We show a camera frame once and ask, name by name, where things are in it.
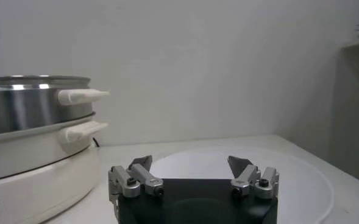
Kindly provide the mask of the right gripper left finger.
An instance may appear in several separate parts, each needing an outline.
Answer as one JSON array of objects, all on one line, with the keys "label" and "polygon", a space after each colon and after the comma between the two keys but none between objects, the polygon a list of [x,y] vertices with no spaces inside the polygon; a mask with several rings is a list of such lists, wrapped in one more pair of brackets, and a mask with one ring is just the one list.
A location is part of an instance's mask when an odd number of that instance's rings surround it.
[{"label": "right gripper left finger", "polygon": [[114,203],[120,195],[126,198],[137,198],[144,192],[153,197],[162,197],[164,182],[151,174],[152,156],[135,158],[125,169],[123,166],[112,166],[108,171],[109,200]]}]

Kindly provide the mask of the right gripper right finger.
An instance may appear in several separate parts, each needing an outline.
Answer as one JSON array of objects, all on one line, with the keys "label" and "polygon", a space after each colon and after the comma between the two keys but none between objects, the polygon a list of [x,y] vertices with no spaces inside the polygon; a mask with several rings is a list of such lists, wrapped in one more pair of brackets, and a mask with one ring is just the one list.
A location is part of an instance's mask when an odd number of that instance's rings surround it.
[{"label": "right gripper right finger", "polygon": [[227,162],[234,179],[230,180],[232,195],[236,198],[255,195],[262,200],[271,200],[279,195],[279,173],[267,167],[263,173],[248,159],[228,156]]}]

